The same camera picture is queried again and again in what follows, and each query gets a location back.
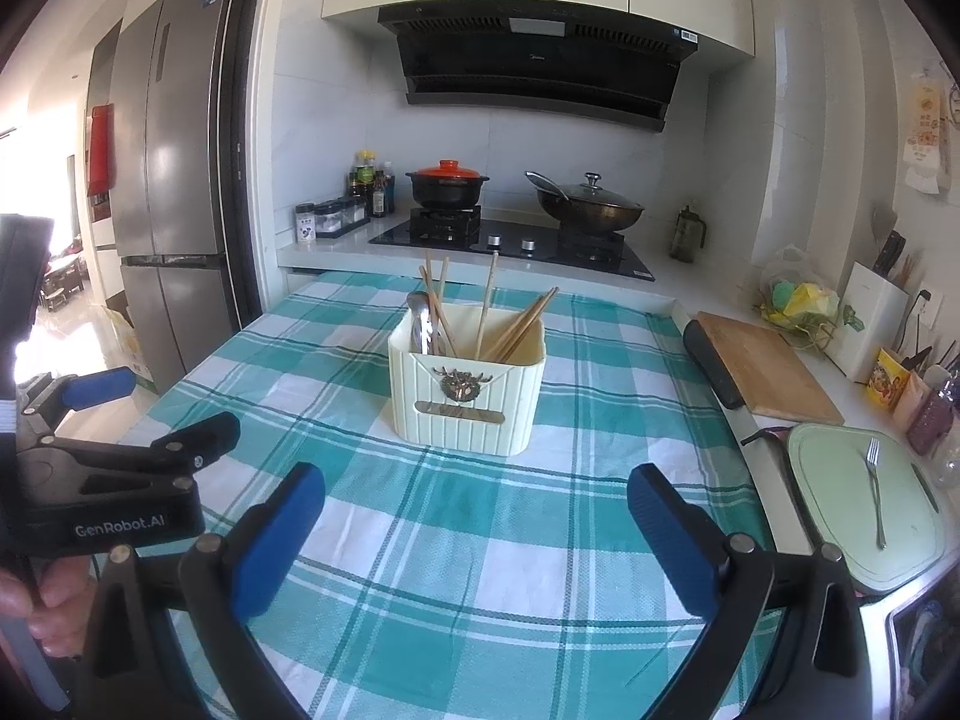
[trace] refrigerator handle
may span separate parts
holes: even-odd
[[[163,25],[163,34],[160,35],[160,56],[157,57],[157,78],[155,83],[160,83],[160,79],[163,77],[163,61],[167,58],[167,39],[170,37],[170,25],[172,22],[167,22]]]

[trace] range hood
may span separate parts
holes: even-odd
[[[425,0],[381,7],[411,104],[499,105],[660,132],[697,35],[592,5]]]

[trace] tile floor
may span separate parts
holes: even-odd
[[[128,363],[107,310],[91,302],[89,282],[85,285],[83,292],[70,295],[69,303],[56,311],[37,309],[30,340],[21,343],[16,351],[16,381],[26,381],[48,370],[54,376],[84,375]],[[138,386],[128,397],[69,413],[56,435],[117,442],[155,402],[157,396],[153,392]]]

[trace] wooden chopsticks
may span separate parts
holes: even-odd
[[[493,252],[493,261],[491,261],[490,264],[490,272],[487,275],[487,286],[484,290],[483,307],[480,311],[480,322],[477,324],[476,341],[473,345],[474,360],[481,359],[480,352],[483,346],[488,312],[490,312],[491,300],[493,299],[493,274],[496,271],[498,257],[499,252]],[[434,290],[433,288],[433,268],[430,258],[431,254],[428,251],[426,253],[426,262],[419,267],[419,274],[421,278],[424,279],[424,285],[426,286],[427,299],[430,303],[430,317],[433,320],[435,328],[434,332],[439,331],[437,327],[439,321],[440,326],[443,327],[443,333],[446,336],[450,355],[452,357],[460,357],[457,346],[453,341],[453,336],[450,333],[446,315],[443,312],[443,290],[446,286],[446,272],[448,271],[450,258],[443,258],[443,267],[440,269],[440,288],[438,290]],[[558,291],[557,287],[552,288],[520,312],[510,323],[506,331],[493,343],[493,346],[484,353],[483,359],[488,362],[507,362],[507,360],[510,360],[510,357],[520,348],[523,340],[527,337],[530,328],[532,328],[541,317],[547,304]]]
[[[487,288],[483,293],[483,308],[480,310],[480,323],[477,325],[477,343],[473,348],[474,360],[480,359],[480,344],[483,343],[483,330],[487,324],[487,312],[490,310],[490,298],[493,294],[493,271],[496,270],[496,260],[500,256],[499,251],[493,252],[493,260],[490,263],[490,272],[487,274]]]
[[[430,309],[436,313],[437,317],[440,318],[440,324],[443,325],[443,331],[446,333],[446,342],[450,347],[450,352],[452,352],[454,357],[460,357],[460,353],[457,351],[457,344],[453,343],[453,336],[450,334],[450,328],[446,323],[443,305],[437,300],[437,295],[433,290],[433,282],[427,277],[426,268],[423,265],[421,265],[421,278],[424,279],[424,284],[426,285],[426,295],[430,301]]]
[[[506,332],[497,339],[490,351],[487,352],[485,355],[487,359],[491,362],[507,362],[512,353],[520,347],[520,343],[523,343],[523,339],[530,331],[530,328],[533,327],[534,322],[536,322],[544,312],[547,303],[553,299],[553,296],[558,293],[558,291],[559,290],[554,287],[550,292],[546,293],[546,295],[541,295],[531,303],[522,314],[514,319]]]

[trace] hand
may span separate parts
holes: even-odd
[[[47,565],[40,577],[44,606],[39,608],[34,607],[27,587],[13,574],[0,569],[0,614],[25,617],[30,633],[52,658],[79,655],[97,591],[97,581],[90,576],[89,567],[90,558],[85,556],[61,557]],[[13,661],[2,635],[0,647]]]

